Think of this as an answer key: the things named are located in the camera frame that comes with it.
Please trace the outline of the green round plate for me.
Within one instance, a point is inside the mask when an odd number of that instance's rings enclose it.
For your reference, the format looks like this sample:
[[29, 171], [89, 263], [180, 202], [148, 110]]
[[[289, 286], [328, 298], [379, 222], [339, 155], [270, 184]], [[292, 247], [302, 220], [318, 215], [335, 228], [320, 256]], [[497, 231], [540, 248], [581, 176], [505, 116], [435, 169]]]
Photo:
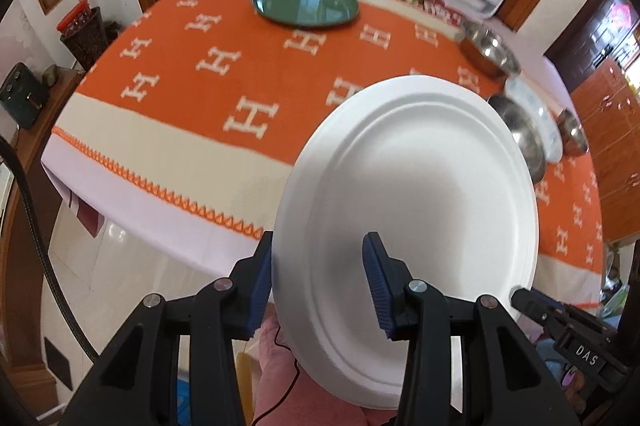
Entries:
[[252, 0], [259, 15], [295, 28], [331, 28], [353, 22], [357, 0]]

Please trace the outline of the small steel bowl brown outside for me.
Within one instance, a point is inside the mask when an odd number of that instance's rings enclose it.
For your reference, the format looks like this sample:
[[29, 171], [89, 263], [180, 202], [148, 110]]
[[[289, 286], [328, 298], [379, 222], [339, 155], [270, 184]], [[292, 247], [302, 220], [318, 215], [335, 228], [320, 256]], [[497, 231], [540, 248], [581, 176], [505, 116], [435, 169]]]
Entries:
[[582, 124], [568, 108], [564, 108], [556, 117], [556, 125], [561, 134], [565, 156], [579, 157], [589, 151], [588, 140]]

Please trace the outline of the wooden cabinet wall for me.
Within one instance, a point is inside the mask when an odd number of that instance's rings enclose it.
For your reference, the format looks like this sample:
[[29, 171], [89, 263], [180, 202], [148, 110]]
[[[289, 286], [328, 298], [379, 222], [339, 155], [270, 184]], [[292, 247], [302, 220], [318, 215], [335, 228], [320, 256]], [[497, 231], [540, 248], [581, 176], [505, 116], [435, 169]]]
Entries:
[[571, 94], [587, 135], [609, 244], [639, 238], [639, 100], [622, 68], [606, 58]]

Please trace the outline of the wide steel bowl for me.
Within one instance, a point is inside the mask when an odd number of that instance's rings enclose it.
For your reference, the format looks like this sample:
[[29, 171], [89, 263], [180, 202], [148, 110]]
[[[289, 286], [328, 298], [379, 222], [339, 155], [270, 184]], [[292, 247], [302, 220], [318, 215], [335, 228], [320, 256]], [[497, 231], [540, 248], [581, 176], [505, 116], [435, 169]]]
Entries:
[[461, 30], [460, 51], [487, 77], [502, 81], [521, 74], [520, 62], [494, 30], [472, 20], [462, 22]]

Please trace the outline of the steel bowl pink outside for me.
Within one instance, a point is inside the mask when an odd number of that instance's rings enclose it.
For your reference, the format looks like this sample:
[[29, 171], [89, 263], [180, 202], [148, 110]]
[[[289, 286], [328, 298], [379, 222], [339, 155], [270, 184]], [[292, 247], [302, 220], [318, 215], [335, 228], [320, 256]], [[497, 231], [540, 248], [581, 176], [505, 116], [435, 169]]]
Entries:
[[539, 183], [546, 173], [547, 160], [544, 156], [544, 146], [532, 118], [524, 108], [503, 94], [492, 94], [487, 102], [506, 124], [513, 140], [518, 144], [533, 184]]

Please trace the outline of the dark wicker basket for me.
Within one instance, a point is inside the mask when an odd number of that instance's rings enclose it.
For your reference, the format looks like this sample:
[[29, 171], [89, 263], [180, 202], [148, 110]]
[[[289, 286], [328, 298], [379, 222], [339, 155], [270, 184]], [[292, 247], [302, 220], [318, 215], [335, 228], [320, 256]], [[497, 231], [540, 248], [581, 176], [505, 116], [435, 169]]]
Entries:
[[108, 47], [101, 10], [87, 0], [78, 2], [56, 25], [60, 41], [84, 71], [99, 60]]

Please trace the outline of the white paper plate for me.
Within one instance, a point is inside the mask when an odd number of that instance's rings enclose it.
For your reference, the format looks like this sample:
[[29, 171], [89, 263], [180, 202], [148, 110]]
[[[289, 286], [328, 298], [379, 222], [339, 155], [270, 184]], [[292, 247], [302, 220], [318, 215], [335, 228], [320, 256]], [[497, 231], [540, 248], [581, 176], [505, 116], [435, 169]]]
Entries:
[[370, 232], [447, 296], [507, 303], [532, 285], [532, 179], [480, 94], [420, 74], [367, 86], [314, 130], [278, 208], [273, 298], [288, 346], [330, 394], [393, 409], [407, 344], [376, 320], [362, 263]]

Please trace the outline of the blue patterned ceramic plate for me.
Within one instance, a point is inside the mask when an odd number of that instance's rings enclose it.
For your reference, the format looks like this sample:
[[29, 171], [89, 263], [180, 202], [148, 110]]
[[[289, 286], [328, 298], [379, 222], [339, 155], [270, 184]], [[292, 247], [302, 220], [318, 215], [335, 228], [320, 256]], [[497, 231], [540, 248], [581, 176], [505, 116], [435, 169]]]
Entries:
[[559, 163], [563, 157], [563, 143], [560, 130], [547, 103], [522, 77], [506, 79], [503, 91], [533, 120], [548, 163]]

